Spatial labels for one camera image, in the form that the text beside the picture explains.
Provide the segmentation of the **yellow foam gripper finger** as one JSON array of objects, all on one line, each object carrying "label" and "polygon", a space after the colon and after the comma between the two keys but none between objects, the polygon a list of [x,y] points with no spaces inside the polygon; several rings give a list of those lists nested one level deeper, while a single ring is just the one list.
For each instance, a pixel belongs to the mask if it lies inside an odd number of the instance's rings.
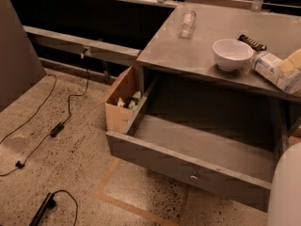
[{"label": "yellow foam gripper finger", "polygon": [[297,76],[301,74],[301,49],[289,55],[276,67],[277,75]]}]

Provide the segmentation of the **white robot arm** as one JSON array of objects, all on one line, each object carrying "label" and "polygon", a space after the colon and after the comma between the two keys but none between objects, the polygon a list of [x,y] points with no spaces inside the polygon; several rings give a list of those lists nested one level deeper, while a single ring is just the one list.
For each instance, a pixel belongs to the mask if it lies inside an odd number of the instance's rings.
[{"label": "white robot arm", "polygon": [[[284,59],[277,69],[288,77],[280,88],[294,94],[300,90],[301,49]],[[301,142],[289,147],[280,157],[272,181],[267,226],[301,226]]]}]

